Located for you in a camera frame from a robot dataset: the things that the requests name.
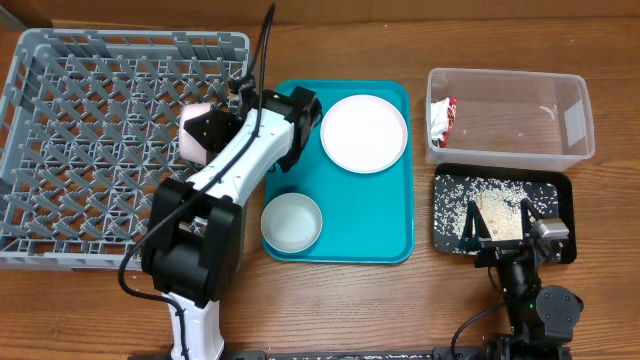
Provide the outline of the red snack wrapper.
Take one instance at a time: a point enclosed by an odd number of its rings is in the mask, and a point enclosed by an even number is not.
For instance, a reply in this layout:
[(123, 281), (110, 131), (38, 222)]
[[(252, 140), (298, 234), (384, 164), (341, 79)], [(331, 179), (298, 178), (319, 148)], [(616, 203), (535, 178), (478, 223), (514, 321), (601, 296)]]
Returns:
[(452, 130), (457, 111), (457, 99), (447, 97), (430, 104), (429, 130), (432, 143), (438, 148), (444, 148), (448, 144), (449, 133)]

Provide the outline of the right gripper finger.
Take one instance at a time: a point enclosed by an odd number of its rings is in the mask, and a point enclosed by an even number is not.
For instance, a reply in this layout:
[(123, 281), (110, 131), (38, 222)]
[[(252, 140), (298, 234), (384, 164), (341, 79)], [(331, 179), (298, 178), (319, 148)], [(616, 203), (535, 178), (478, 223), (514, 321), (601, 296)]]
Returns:
[(541, 235), (538, 230), (534, 230), (534, 224), (545, 216), (542, 215), (534, 204), (528, 199), (523, 198), (520, 202), (521, 210), (521, 227), (524, 238), (539, 239)]
[(491, 240), (490, 232), (476, 202), (469, 201), (460, 242), (480, 243)]

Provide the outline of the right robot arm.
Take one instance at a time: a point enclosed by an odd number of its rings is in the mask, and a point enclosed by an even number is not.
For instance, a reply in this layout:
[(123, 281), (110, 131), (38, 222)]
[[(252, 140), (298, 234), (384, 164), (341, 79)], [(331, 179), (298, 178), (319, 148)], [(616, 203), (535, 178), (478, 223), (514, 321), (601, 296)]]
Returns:
[[(544, 286), (539, 265), (561, 254), (569, 229), (559, 218), (543, 216), (525, 198), (520, 202), (522, 238), (495, 241), (474, 201), (467, 206), (459, 247), (476, 254), (477, 268), (495, 270), (503, 302), (473, 316), (454, 333), (450, 354), (454, 359), (571, 360), (567, 346), (584, 309), (581, 298), (565, 287)], [(505, 309), (511, 332), (484, 342), (464, 355), (456, 349), (464, 329), (477, 320)]]

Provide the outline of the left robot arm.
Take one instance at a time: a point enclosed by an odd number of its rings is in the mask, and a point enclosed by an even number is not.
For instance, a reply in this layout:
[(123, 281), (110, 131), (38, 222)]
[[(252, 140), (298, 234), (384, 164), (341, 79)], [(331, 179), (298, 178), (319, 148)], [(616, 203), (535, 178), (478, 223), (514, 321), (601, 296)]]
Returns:
[(141, 252), (172, 312), (169, 358), (223, 354), (219, 301), (241, 262), (247, 200), (273, 165), (297, 163), (321, 116), (316, 93), (300, 86), (288, 95), (246, 90), (239, 114), (212, 103), (183, 107), (179, 154), (202, 168), (157, 187)]

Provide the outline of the large white plate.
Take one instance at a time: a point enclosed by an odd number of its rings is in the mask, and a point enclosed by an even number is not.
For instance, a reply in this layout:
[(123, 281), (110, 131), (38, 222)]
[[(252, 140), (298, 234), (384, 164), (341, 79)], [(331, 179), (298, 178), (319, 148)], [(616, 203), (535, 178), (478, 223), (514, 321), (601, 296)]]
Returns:
[(400, 111), (373, 95), (352, 95), (335, 103), (324, 116), (320, 138), (327, 156), (358, 174), (377, 173), (394, 165), (409, 140)]

